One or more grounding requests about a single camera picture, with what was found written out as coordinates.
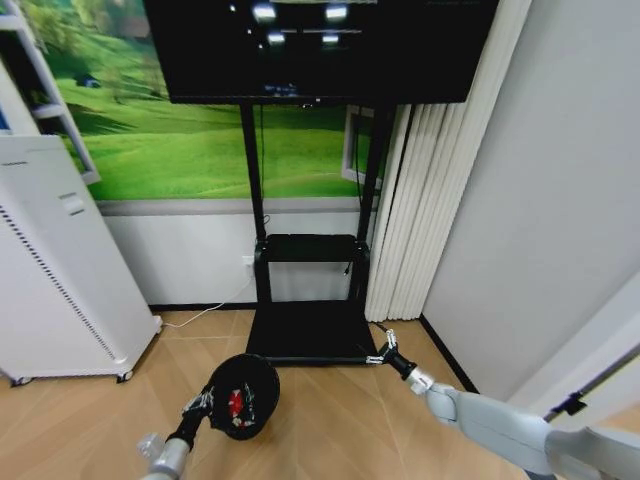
tv stand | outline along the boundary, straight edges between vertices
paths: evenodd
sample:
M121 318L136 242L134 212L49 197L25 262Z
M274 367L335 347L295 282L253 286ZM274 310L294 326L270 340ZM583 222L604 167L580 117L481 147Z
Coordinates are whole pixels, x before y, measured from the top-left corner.
M256 227L255 278L258 306L247 353L266 357L274 365L365 365L376 347L364 317L369 280L367 232L376 177L386 154L395 109L375 106L371 144L358 231L354 235L267 235L260 185L253 104L240 105ZM271 262L350 262L351 283L346 300L274 302Z

television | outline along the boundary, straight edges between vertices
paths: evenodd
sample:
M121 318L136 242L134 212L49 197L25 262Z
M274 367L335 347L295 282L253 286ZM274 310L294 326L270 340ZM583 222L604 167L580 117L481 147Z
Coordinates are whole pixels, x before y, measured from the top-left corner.
M174 103L466 100L498 0L145 0Z

gray robot arm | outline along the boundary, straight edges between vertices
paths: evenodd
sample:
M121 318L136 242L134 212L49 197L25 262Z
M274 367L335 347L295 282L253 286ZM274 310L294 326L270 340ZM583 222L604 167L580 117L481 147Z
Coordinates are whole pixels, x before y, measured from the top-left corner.
M615 430L555 430L543 418L507 403L435 383L399 354L393 331L372 363L389 363L443 424L524 470L568 480L637 480L640 436Z

baseboard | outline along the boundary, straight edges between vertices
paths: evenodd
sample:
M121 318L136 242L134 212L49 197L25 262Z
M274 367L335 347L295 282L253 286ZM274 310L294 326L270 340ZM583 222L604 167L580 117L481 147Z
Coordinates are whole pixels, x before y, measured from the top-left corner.
M219 303L168 303L160 305L149 305L152 312L184 312L184 311L197 311L207 310L208 308L215 308ZM257 302L247 303L225 303L224 305L216 308L216 310L255 310L258 306Z
M453 373L455 373L456 377L458 377L458 380L460 380L460 383L462 384L462 386L468 392L480 393L478 392L478 389L473 384L469 376L462 369L462 366L460 366L460 364L452 355L452 353L449 351L449 349L444 344L442 339L438 336L436 331L433 329L429 321L422 314L420 315L420 323L422 324L422 327L427 332L427 335L431 337L431 340L433 340L433 343L435 343L436 347L438 347L438 350L440 350L440 353L442 354L444 359L447 361L447 363L451 367L451 370L453 370Z

tree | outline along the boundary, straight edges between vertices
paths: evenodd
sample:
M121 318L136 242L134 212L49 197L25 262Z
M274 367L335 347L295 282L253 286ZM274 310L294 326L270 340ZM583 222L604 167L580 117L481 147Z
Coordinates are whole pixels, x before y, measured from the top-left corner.
M124 79L122 78L122 73L116 67L109 67L104 72L104 82L103 82L107 92L116 103L122 102L122 92L124 89Z
M140 0L71 0L71 4L82 23L109 35L119 35L127 16L142 7Z
M142 71L149 93L154 97L162 97L162 70L155 55L145 53L142 56Z
M26 4L26 13L47 47L60 53L73 54L75 34L59 10L43 6L39 0L31 0Z
M96 17L107 9L107 3L108 0L71 0L82 23L89 26L96 24Z

